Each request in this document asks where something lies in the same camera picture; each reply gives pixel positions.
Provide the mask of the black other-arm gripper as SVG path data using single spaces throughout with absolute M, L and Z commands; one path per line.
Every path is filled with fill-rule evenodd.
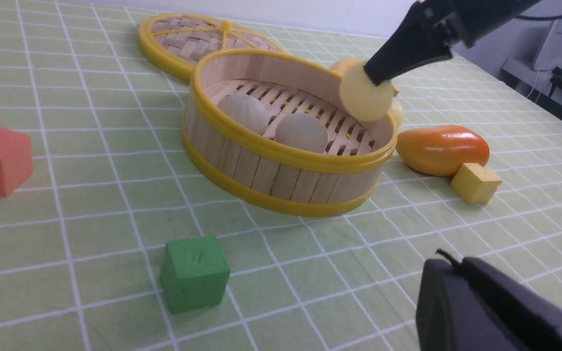
M 363 65 L 375 86 L 413 69 L 452 58 L 451 46 L 471 47 L 486 34 L 535 6 L 537 0 L 422 0 Z

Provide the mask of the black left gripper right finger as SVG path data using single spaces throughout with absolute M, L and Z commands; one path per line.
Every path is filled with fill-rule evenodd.
M 562 351 L 562 309 L 480 258 L 464 258 L 460 272 L 529 351 Z

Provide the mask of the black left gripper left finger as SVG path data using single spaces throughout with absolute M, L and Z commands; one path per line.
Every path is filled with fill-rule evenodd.
M 461 262 L 437 249 L 421 274 L 416 329 L 422 351 L 528 351 L 460 272 Z

